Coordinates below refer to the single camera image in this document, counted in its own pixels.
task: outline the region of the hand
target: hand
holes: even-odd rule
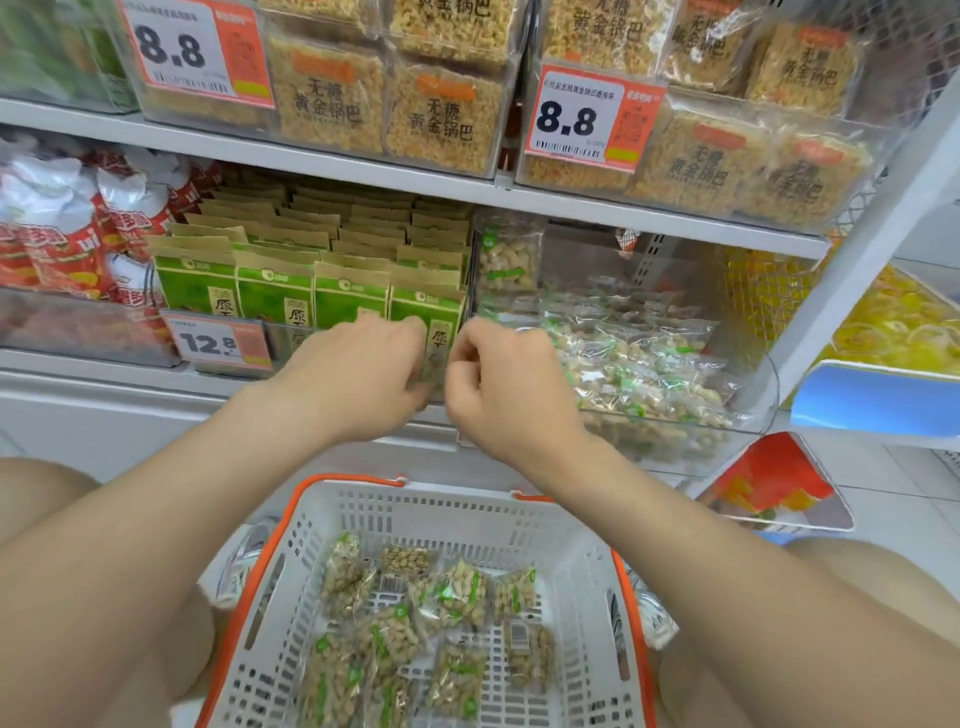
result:
[[[535,484],[589,441],[557,354],[538,329],[468,321],[450,353],[446,411],[471,442]]]
[[[362,314],[356,323],[312,334],[276,376],[255,386],[270,390],[276,415],[308,438],[310,454],[374,440],[426,405],[431,385],[416,382],[425,343],[419,318]]]

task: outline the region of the golden rice crisp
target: golden rice crisp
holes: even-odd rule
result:
[[[747,60],[745,44],[762,17],[762,7],[750,0],[686,0],[661,75],[701,91],[727,90]]]
[[[488,176],[499,141],[504,86],[438,65],[398,63],[390,80],[387,151]]]
[[[665,126],[647,144],[627,196],[702,215],[729,214],[741,184],[762,169],[771,132],[755,118],[717,107],[663,109],[668,105],[660,113]]]
[[[869,44],[862,36],[833,28],[778,23],[765,54],[757,60],[747,98],[827,116],[842,115]]]
[[[792,130],[775,144],[774,158],[745,185],[736,207],[790,229],[822,230],[874,164],[866,144],[833,134]]]
[[[300,144],[383,152],[383,61],[374,51],[268,39],[279,134]]]
[[[551,0],[542,57],[653,76],[680,0]]]

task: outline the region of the barcode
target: barcode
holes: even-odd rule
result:
[[[230,95],[230,87],[218,81],[197,81],[186,76],[168,76],[163,71],[154,71],[154,78],[160,84],[178,85],[184,88],[194,88],[198,91],[213,91]]]
[[[510,648],[514,652],[530,651],[530,630],[526,622],[510,622]]]
[[[380,577],[380,591],[395,595],[403,594],[403,579],[399,576],[383,574]]]
[[[537,139],[535,145],[538,149],[543,149],[544,152],[553,152],[565,157],[599,159],[603,153],[603,149],[590,149],[589,147],[578,147],[575,144],[561,144],[555,141],[543,141],[542,139]]]

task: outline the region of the packaged nuts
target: packaged nuts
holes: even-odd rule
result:
[[[426,707],[443,717],[475,721],[486,670],[486,650],[446,642],[437,653]]]
[[[510,571],[493,579],[493,621],[511,619],[537,605],[537,570]]]

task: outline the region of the snack package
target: snack package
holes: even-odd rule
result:
[[[320,43],[275,28],[267,48],[282,140],[345,152],[383,152],[386,69],[373,49]]]
[[[843,116],[873,40],[798,20],[777,23],[767,33],[747,99],[824,116]]]
[[[630,198],[723,217],[762,168],[773,132],[742,102],[671,90],[627,189]]]
[[[540,56],[631,76],[657,74],[681,0],[549,0],[540,10]]]
[[[401,161],[492,177],[512,90],[508,79],[516,73],[506,68],[488,78],[397,58],[388,84],[387,152]]]
[[[730,90],[750,60],[768,5],[763,0],[684,0],[660,75],[700,91]]]
[[[327,632],[317,639],[300,689],[300,724],[347,728],[359,707],[364,670],[353,645]]]
[[[536,569],[510,571],[492,582],[493,621],[513,619],[537,605]]]
[[[97,185],[130,255],[141,262],[149,260],[144,239],[148,235],[163,235],[174,222],[167,204],[169,189],[163,184],[148,183],[143,175],[121,178],[104,169],[97,171]]]
[[[820,234],[896,139],[879,127],[804,117],[777,134],[771,158],[744,184],[735,207],[778,226]]]
[[[475,722],[486,671],[487,650],[447,641],[437,653],[425,706],[446,718]]]
[[[384,573],[420,576],[432,570],[436,563],[436,551],[425,546],[387,544],[380,551],[380,568]]]
[[[543,695],[554,682],[553,635],[545,624],[515,619],[506,636],[507,682]]]
[[[360,618],[356,627],[358,652],[367,664],[374,666],[377,675],[395,672],[425,647],[405,602]]]
[[[390,33],[408,53],[437,59],[503,63],[522,48],[526,0],[426,3],[392,0]]]
[[[480,291],[531,291],[537,288],[540,248],[546,219],[510,210],[477,212],[473,226],[480,234]]]
[[[113,291],[96,210],[73,189],[46,194],[10,172],[0,177],[13,234],[48,291],[106,299]]]
[[[399,675],[377,677],[364,696],[362,728],[409,728],[416,686]]]

